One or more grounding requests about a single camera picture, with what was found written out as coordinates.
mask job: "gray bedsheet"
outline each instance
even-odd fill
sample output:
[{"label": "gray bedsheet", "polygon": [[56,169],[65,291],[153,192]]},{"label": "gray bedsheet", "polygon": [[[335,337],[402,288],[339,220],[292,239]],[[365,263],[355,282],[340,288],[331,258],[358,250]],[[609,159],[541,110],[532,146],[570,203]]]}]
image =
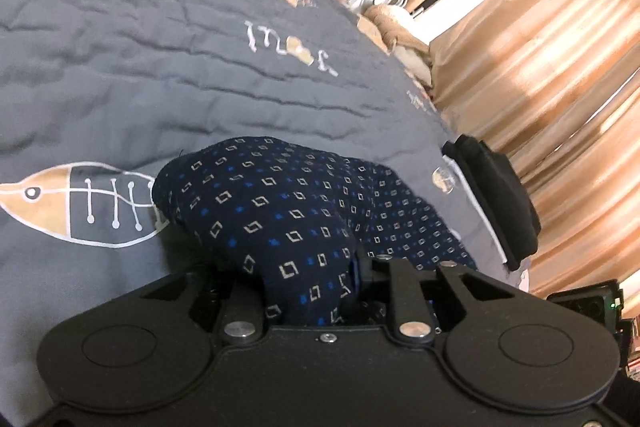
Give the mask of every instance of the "gray bedsheet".
[{"label": "gray bedsheet", "polygon": [[151,204],[159,168],[242,135],[388,164],[482,271],[519,282],[448,180],[450,131],[335,0],[0,0],[0,411],[16,425],[50,405],[47,330],[194,259]]}]

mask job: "metal screw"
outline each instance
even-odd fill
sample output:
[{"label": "metal screw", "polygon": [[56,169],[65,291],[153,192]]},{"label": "metal screw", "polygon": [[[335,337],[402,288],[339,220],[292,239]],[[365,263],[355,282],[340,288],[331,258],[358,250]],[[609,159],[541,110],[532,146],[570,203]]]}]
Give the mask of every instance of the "metal screw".
[{"label": "metal screw", "polygon": [[400,326],[400,333],[412,339],[421,339],[431,333],[431,327],[424,322],[406,322]]},{"label": "metal screw", "polygon": [[324,342],[325,344],[333,344],[338,340],[338,337],[333,333],[323,333],[320,335],[320,342]]},{"label": "metal screw", "polygon": [[255,326],[251,322],[229,322],[225,326],[225,333],[235,339],[245,339],[255,333]]}]

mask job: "beige curtain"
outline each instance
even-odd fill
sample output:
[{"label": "beige curtain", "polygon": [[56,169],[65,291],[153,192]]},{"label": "beige curtain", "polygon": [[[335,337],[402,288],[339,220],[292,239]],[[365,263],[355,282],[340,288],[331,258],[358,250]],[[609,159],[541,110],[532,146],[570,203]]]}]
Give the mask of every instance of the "beige curtain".
[{"label": "beige curtain", "polygon": [[640,0],[486,0],[431,54],[436,107],[540,214],[533,292],[640,270]]}]

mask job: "fish skeleton design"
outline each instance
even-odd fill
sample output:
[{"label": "fish skeleton design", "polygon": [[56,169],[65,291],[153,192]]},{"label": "fish skeleton design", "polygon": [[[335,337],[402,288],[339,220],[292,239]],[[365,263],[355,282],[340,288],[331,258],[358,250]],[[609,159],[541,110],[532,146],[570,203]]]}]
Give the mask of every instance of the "fish skeleton design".
[{"label": "fish skeleton design", "polygon": [[99,162],[59,165],[0,184],[0,206],[22,224],[93,247],[130,247],[168,221],[151,200],[154,178]]}]

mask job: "dark blue patterned fabric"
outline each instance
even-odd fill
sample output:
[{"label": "dark blue patterned fabric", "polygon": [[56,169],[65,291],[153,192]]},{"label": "dark blue patterned fabric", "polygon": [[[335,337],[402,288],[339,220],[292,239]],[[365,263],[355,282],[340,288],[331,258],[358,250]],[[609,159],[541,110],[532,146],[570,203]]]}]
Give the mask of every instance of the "dark blue patterned fabric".
[{"label": "dark blue patterned fabric", "polygon": [[172,222],[264,282],[266,315],[330,325],[356,301],[354,256],[476,268],[436,210],[391,169],[270,137],[242,137],[180,156],[154,183]]}]

